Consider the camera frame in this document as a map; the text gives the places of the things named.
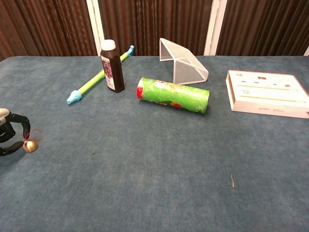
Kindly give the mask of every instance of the white box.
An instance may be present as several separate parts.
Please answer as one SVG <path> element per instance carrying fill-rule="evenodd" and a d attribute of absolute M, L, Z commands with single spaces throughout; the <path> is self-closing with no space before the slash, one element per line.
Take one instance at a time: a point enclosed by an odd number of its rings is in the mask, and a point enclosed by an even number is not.
<path fill-rule="evenodd" d="M 309 118 L 309 95 L 294 75 L 229 70 L 232 111 Z"/>

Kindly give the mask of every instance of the black robotic claw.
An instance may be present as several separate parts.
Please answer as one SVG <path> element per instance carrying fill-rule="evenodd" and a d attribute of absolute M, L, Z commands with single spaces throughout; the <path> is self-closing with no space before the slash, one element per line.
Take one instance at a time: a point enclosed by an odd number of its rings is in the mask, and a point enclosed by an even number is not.
<path fill-rule="evenodd" d="M 26 116 L 12 114 L 8 109 L 0 108 L 0 143 L 4 143 L 15 136 L 15 131 L 11 122 L 21 123 L 23 126 L 23 136 L 25 139 L 29 138 L 30 122 Z M 10 147 L 0 147 L 0 156 L 6 156 L 17 151 L 22 145 L 23 141 L 14 143 Z"/>

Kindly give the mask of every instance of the small string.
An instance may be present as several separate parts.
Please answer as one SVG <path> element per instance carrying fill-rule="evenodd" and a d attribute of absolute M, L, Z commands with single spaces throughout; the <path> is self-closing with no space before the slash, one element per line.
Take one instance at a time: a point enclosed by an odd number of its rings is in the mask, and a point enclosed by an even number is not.
<path fill-rule="evenodd" d="M 39 131 L 39 132 L 40 132 L 40 136 L 39 136 L 38 139 L 32 139 L 32 140 L 34 140 L 34 141 L 39 141 L 39 140 L 41 140 L 42 137 L 43 137 L 43 132 L 42 132 L 40 129 L 31 130 L 25 137 L 23 136 L 24 140 L 25 140 L 25 141 L 29 141 L 30 138 L 28 138 L 28 139 L 26 139 L 26 138 L 27 138 L 28 136 L 30 136 L 30 134 L 32 134 L 34 131 Z"/>

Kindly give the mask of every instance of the blue nozzle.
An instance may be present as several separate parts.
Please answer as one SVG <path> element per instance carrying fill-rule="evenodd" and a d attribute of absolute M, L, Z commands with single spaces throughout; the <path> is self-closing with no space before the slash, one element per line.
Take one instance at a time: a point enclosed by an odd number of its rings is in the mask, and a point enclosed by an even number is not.
<path fill-rule="evenodd" d="M 131 55 L 133 55 L 134 48 L 135 47 L 133 45 L 130 46 L 129 50 L 126 52 L 127 57 L 130 57 Z"/>
<path fill-rule="evenodd" d="M 67 99 L 67 103 L 71 104 L 75 101 L 78 101 L 80 98 L 82 98 L 82 95 L 79 91 L 73 90 L 69 98 Z"/>

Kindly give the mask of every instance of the bottle label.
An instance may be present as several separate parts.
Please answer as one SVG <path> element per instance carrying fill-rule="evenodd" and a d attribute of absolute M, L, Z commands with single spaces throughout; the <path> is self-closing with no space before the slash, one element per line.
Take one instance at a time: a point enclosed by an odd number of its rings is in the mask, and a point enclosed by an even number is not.
<path fill-rule="evenodd" d="M 105 72 L 105 78 L 106 78 L 106 83 L 107 86 L 113 90 L 115 90 L 115 85 L 114 85 L 114 79 L 112 77 L 112 69 L 111 69 L 111 63 L 110 59 L 106 57 L 102 57 L 103 61 L 103 68 Z"/>

